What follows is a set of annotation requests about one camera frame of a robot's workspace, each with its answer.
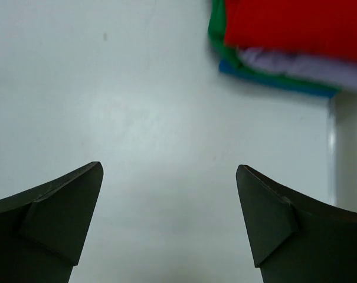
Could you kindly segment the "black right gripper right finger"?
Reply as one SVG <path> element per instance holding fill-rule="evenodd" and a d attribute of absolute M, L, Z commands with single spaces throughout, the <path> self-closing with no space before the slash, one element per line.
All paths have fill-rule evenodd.
<path fill-rule="evenodd" d="M 247 165 L 237 189 L 264 282 L 357 282 L 357 213 L 281 185 Z"/>

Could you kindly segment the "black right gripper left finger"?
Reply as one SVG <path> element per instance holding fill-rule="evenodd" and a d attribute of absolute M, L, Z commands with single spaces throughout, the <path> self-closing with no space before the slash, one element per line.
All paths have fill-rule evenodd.
<path fill-rule="evenodd" d="M 68 282 L 103 180 L 100 162 L 0 199 L 0 282 Z"/>

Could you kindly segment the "red t shirt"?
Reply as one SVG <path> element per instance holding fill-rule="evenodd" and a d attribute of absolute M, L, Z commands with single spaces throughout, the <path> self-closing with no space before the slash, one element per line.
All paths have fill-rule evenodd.
<path fill-rule="evenodd" d="M 226 1 L 225 10 L 229 46 L 357 62 L 357 1 Z"/>

